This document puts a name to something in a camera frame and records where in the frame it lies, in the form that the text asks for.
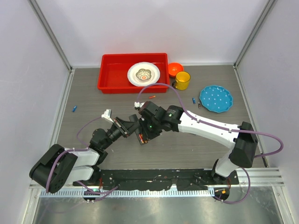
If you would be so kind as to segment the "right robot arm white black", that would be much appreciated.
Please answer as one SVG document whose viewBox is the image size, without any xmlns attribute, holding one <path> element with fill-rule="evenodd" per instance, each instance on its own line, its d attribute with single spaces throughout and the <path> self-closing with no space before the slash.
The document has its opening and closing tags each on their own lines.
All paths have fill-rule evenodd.
<svg viewBox="0 0 299 224">
<path fill-rule="evenodd" d="M 163 131 L 173 131 L 201 136 L 227 147 L 229 151 L 213 165 L 214 183 L 224 183 L 237 168 L 252 167 L 258 140 L 250 123 L 242 122 L 240 126 L 221 123 L 175 105 L 165 110 L 151 101 L 136 102 L 134 107 L 141 116 L 143 141 L 152 140 Z"/>
</svg>

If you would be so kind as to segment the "red battery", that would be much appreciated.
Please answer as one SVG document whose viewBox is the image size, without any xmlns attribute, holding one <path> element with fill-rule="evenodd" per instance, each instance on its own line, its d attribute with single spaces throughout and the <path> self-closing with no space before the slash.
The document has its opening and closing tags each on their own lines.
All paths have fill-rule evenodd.
<svg viewBox="0 0 299 224">
<path fill-rule="evenodd" d="M 143 138 L 142 138 L 142 134 L 139 134 L 139 138 L 140 138 L 141 143 L 143 144 L 144 141 L 143 141 Z"/>
</svg>

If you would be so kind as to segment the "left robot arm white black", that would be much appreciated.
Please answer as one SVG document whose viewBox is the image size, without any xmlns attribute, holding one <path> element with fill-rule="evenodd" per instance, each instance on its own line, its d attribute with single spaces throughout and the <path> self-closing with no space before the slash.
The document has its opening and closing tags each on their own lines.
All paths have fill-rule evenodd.
<svg viewBox="0 0 299 224">
<path fill-rule="evenodd" d="M 109 129 L 96 129 L 88 147 L 83 149 L 64 148 L 52 145 L 29 172 L 29 177 L 45 188 L 47 193 L 58 192 L 66 183 L 84 181 L 95 186 L 100 175 L 94 166 L 107 157 L 106 149 L 120 137 L 127 138 L 140 127 L 136 115 L 129 121 L 118 117 L 112 120 Z"/>
</svg>

